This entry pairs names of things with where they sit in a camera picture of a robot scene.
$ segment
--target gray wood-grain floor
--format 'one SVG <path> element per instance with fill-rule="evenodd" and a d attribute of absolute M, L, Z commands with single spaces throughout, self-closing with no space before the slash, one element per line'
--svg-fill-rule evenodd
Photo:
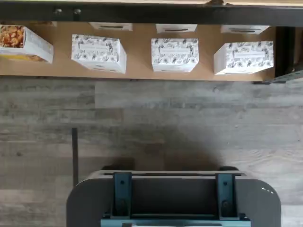
<path fill-rule="evenodd" d="M 72 185 L 111 163 L 231 165 L 271 184 L 283 226 L 303 226 L 303 83 L 0 78 L 0 227 L 63 227 Z"/>

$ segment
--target black bracket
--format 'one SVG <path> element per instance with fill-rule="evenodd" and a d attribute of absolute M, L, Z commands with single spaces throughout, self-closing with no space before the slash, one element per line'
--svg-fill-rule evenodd
<path fill-rule="evenodd" d="M 275 78 L 262 84 L 285 83 L 303 77 L 303 66 L 294 65 L 295 27 L 277 27 Z"/>
<path fill-rule="evenodd" d="M 114 199 L 111 219 L 130 219 L 132 202 L 132 174 L 114 173 Z"/>
<path fill-rule="evenodd" d="M 233 174 L 217 174 L 216 183 L 219 220 L 240 220 L 235 176 Z"/>

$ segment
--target floral patterned box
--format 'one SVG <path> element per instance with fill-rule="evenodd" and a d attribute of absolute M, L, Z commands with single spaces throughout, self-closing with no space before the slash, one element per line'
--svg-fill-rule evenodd
<path fill-rule="evenodd" d="M 273 46 L 273 41 L 226 43 L 214 54 L 214 73 L 255 73 L 272 68 Z"/>
<path fill-rule="evenodd" d="M 53 62 L 53 45 L 25 26 L 0 25 L 0 57 Z"/>
<path fill-rule="evenodd" d="M 269 26 L 265 25 L 222 25 L 221 33 L 259 35 L 268 28 Z"/>
<path fill-rule="evenodd" d="M 199 62 L 198 39 L 151 39 L 154 71 L 191 72 Z"/>
<path fill-rule="evenodd" d="M 194 32 L 197 25 L 156 24 L 157 33 Z"/>
<path fill-rule="evenodd" d="M 126 72 L 126 53 L 119 39 L 72 35 L 71 59 L 90 70 Z"/>

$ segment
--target white box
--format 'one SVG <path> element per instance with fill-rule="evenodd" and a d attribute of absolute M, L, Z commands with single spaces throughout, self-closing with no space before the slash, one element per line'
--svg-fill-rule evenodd
<path fill-rule="evenodd" d="M 263 26 L 263 25 L 222 25 L 221 33 L 259 35 L 268 28 L 269 26 Z"/>
<path fill-rule="evenodd" d="M 97 30 L 116 30 L 116 31 L 132 31 L 132 23 L 108 23 L 108 22 L 90 22 L 90 25 Z"/>
<path fill-rule="evenodd" d="M 191 72 L 199 62 L 198 39 L 151 39 L 155 72 Z"/>
<path fill-rule="evenodd" d="M 126 53 L 115 38 L 72 35 L 71 59 L 90 70 L 126 72 Z"/>
<path fill-rule="evenodd" d="M 255 73 L 271 68 L 273 46 L 273 41 L 226 43 L 214 54 L 214 73 Z"/>
<path fill-rule="evenodd" d="M 0 25 L 0 56 L 11 60 L 53 62 L 53 45 L 25 26 Z"/>
<path fill-rule="evenodd" d="M 197 25 L 156 24 L 157 33 L 194 32 Z"/>

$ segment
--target cardboard shelf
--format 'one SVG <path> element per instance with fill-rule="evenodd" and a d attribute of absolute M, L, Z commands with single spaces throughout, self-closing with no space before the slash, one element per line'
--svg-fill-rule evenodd
<path fill-rule="evenodd" d="M 254 74 L 214 75 L 214 53 L 227 42 L 275 40 L 275 28 L 261 35 L 221 34 L 220 26 L 198 25 L 192 33 L 157 34 L 154 24 L 134 24 L 133 31 L 98 31 L 86 22 L 58 22 L 57 27 L 28 26 L 54 45 L 53 64 L 0 59 L 0 74 L 11 76 L 45 76 L 113 79 L 176 79 L 264 81 L 274 77 L 274 69 Z M 126 74 L 89 70 L 71 60 L 71 35 L 99 35 L 120 38 L 127 54 Z M 199 63 L 191 73 L 153 72 L 151 38 L 199 38 Z"/>

